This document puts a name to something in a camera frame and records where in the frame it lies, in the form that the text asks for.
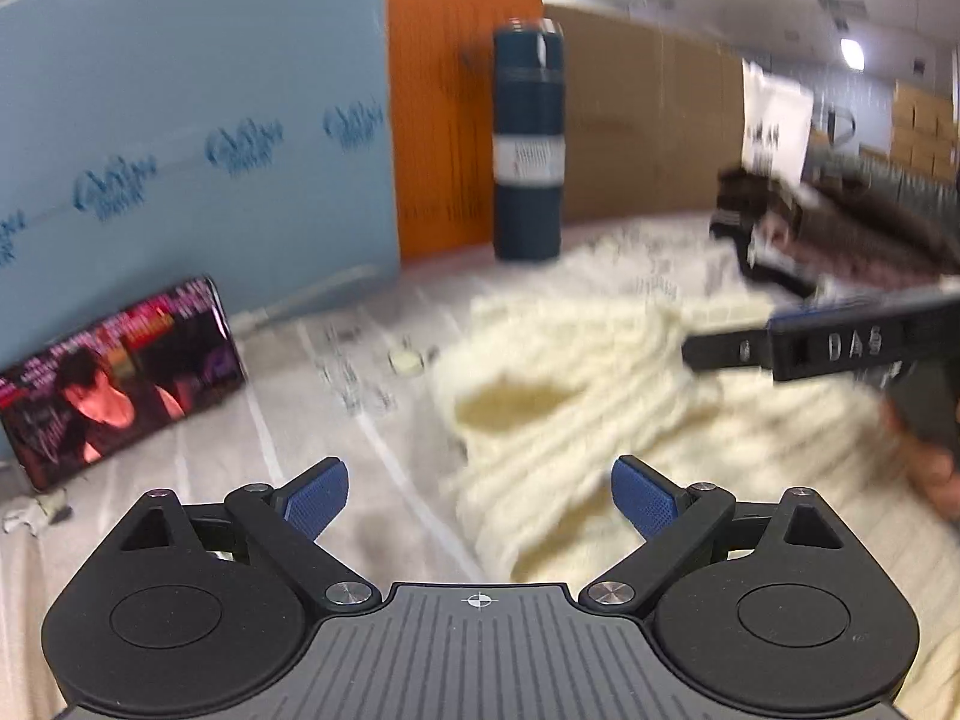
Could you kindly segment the person's right hand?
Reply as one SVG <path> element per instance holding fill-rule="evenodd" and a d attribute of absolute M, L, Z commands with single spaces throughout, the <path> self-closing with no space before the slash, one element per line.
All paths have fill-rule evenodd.
<path fill-rule="evenodd" d="M 944 447 L 924 444 L 910 433 L 890 400 L 882 403 L 882 418 L 892 433 L 896 455 L 905 463 L 914 490 L 947 522 L 958 522 L 960 479 L 955 458 Z"/>

